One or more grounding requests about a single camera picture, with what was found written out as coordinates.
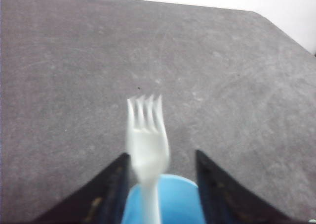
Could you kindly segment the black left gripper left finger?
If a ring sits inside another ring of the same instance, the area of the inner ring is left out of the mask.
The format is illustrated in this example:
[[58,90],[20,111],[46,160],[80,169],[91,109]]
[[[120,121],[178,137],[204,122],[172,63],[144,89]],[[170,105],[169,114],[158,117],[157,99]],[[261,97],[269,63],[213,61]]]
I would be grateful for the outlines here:
[[92,180],[32,223],[119,224],[129,188],[130,156],[121,154]]

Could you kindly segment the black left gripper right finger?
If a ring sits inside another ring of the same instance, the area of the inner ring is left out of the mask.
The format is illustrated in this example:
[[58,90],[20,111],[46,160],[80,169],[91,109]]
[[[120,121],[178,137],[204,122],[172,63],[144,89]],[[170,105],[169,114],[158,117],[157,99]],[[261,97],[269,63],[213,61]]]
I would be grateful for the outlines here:
[[260,198],[203,151],[196,150],[199,197],[208,224],[294,224],[295,220]]

